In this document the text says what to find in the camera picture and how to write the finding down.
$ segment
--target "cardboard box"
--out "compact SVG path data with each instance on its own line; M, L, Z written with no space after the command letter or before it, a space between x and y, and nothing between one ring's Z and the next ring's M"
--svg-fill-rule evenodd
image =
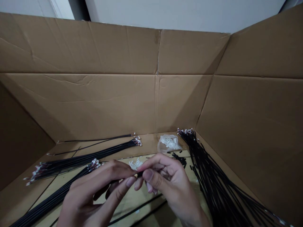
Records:
M178 127L196 128L240 184L303 225L303 4L232 35L0 21L1 226L52 181L24 186L35 163L52 147L78 148L57 141L144 135L148 149L112 157L123 158L155 153L157 137Z

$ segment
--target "clear plastic bag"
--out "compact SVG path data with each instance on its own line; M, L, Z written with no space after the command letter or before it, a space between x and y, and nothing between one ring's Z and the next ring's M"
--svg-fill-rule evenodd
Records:
M175 151L182 149L178 144L178 137L175 135L163 135L160 137L158 146L159 153L166 153L168 151Z

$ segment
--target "bundle of black wires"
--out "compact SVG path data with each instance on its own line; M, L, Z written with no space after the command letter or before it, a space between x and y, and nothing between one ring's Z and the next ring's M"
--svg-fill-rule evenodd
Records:
M191 169L198 178L214 227L292 226L231 182L198 142L193 129L178 129L178 135L189 147Z
M59 188L56 192L54 192L51 196L45 199L43 202L38 204L36 207L31 209L25 215L23 215L20 219L18 219L15 223L13 223L10 227L26 227L32 226L38 220L40 220L44 215L58 206L61 202L63 202L66 194L69 191L71 184L79 179L82 176L89 174L100 167L99 160L94 159L89 165L87 165L83 170L81 170L76 176L74 176L70 181L68 181L65 185Z
M124 149L134 147L134 146L141 146L141 141L139 140L140 137L136 137L128 142L95 152L91 154L81 155L78 157L72 157L68 159L62 159L62 160L56 160L56 161L50 161L45 163L40 163L40 165L36 166L36 171L33 172L32 177L30 178L30 181L27 183L27 185L31 184L32 182L47 178L51 176L55 176L59 173L65 173L68 171L71 171L73 169L76 169L78 167L84 166L87 163L89 163L92 159L101 159L104 157L107 157L109 155L112 155L114 153L117 153L119 151L122 151Z
M56 156L56 155L61 155L61 154L67 154L67 153L71 153L71 152L83 150L83 149L85 149L85 148L89 148L89 147L92 147L92 146L95 146L95 145L97 145L97 144L104 143L104 142L107 142L107 141L110 141L110 140L113 140L113 139L124 138L124 137L136 137L135 134L136 134L136 133L134 133L134 135L132 135L132 134L127 134L127 135L122 135L122 136L117 136L117 137L112 137L112 138L107 138L107 139L97 139L97 140L69 140L69 141L64 141L65 143L69 143L69 142L89 142L89 141L99 141L99 140L102 140L101 142L94 143L94 144L91 144L91 145L89 145L89 146L86 146L86 147L83 147L83 148L79 148L79 149L77 149L77 150L65 151L65 152L56 153L56 154L47 153L47 155L49 155L49 156Z

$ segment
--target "cardboard floor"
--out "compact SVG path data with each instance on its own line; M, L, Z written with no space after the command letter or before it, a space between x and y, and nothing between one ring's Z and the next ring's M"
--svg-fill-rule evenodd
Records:
M142 147L134 147L124 151L121 151L117 154L111 155L106 159L101 161L107 161L110 159L119 159L122 162L129 163L130 161L136 161L138 158L140 161L144 162L147 158L152 157L157 152L157 143L158 139L163 134L176 134L175 132L167 132L167 133L158 133L158 134L146 134L140 135L142 141ZM197 137L203 143L207 152L213 157L213 159L220 165L223 171L227 174L227 176L239 187L241 187L245 192L249 195L253 196L257 199L254 194L248 189L248 187L238 178L238 176L227 166L227 164L214 152L214 150L204 141L204 139L197 134ZM83 149L78 152L66 154L70 156L79 156L87 153L92 153L99 151L104 148L111 147L115 144L120 144L125 141L129 141L130 137L120 138L111 140L105 143L101 143L95 146L92 146L87 149ZM56 145L50 153L60 153L66 150L73 150L79 147L84 147L95 142L81 142L81 143L61 143ZM194 172L190 169L190 165L192 165L192 161L190 155L187 151L187 146L184 141L179 138L179 144L181 145L183 151L176 151L176 154L180 157L187 157L187 165L186 165L186 173L188 178L194 188L195 193L197 194L201 206L209 219L211 220L211 216L205 202L205 199L199 189L199 183ZM53 160L54 158L60 157L58 156L44 156L40 161ZM21 176L19 176L15 181L13 181L9 186L7 186L0 193L0 204L6 204L4 209L1 206L0 210L0 226L6 227L14 223L18 218L24 215L28 210L32 209L36 205L38 205L41 201L50 196L53 192L59 189L62 185L64 185L67 181L69 181L73 176L75 176L78 172L82 170L82 168L70 171L65 174L58 175L53 178L42 179L37 182L34 182L30 186L25 186L26 182L23 180L25 176L30 176L31 172L34 170L34 166L29 168L26 172L24 172ZM139 191L134 190L134 186L128 191L127 195L123 198L120 205L117 207L112 220L119 218L120 216L126 214L130 210L135 209L142 203L150 200L154 195L149 194L147 192L145 184ZM96 203L103 203L105 201L105 194L101 196ZM162 202L165 201L165 198L159 197L154 200L152 203L144 206L137 212L129 215L123 220L113 224L112 226L131 226L134 222L141 219L143 216L148 214L151 210L157 208ZM41 219L34 226L43 226L50 227L56 226L56 219L59 217L61 210L61 205L53 209L49 212L43 219ZM162 208L160 208L153 215L149 216L143 222L141 222L138 226L182 226L180 220L174 215L172 210L169 208L167 204L165 204Z

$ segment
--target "finger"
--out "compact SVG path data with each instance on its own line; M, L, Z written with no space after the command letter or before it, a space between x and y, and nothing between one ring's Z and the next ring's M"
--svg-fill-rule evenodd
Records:
M152 192L153 192L154 195L157 195L157 194L158 194L158 190L157 190L157 189L153 189Z
M135 177L129 177L118 185L116 189L110 194L102 208L98 210L99 218L109 217L108 222L114 214L115 209L129 190L129 188L135 183Z
M144 181L143 177L139 177L139 178L136 180L135 187L134 187L134 188L135 188L135 191L138 191L138 190L142 187L143 181Z
M178 161L172 159L164 154L158 153L146 160L141 166L138 167L137 171L141 172L146 169L152 168L156 164L162 164L164 166L178 166Z
M110 196L110 194L115 190L115 188L119 185L119 181L115 181L114 183L112 183L109 187L109 189L107 190L106 194L105 194L105 199L108 199L108 197Z
M153 192L153 189L161 191L165 196L170 194L171 186L170 182L162 177L158 172L147 169L143 172L142 177L146 180L146 186L149 193Z
M106 162L104 165L100 166L98 169L96 169L95 171L93 171L92 173L85 175L81 178L79 178L78 180L74 181L72 183L72 185L70 186L70 190L89 181L90 179L92 179L93 177L95 177L96 175L100 174L101 172L103 172L104 170L106 170L107 168L110 168L112 166L116 166L116 167L121 167L121 168L130 168L129 165L127 165L124 162L120 162L117 160L110 160L108 162Z
M110 187L110 185L106 185L104 188L100 189L99 191L96 192L96 194L94 195L94 201L96 201L97 199L100 198L100 196L106 192L106 190Z
M145 184L146 184L148 193L152 193L152 191L154 190L154 188L148 182L145 182Z
M100 174L92 177L85 183L74 188L73 191L75 191L75 194L77 193L78 195L81 195L81 197L77 198L78 202L85 203L88 200L91 200L93 195L95 195L97 191L104 188L111 181L125 179L130 176L133 176L135 173L136 171L132 170L130 166L128 166L128 168L117 168L116 166L111 166L106 168Z

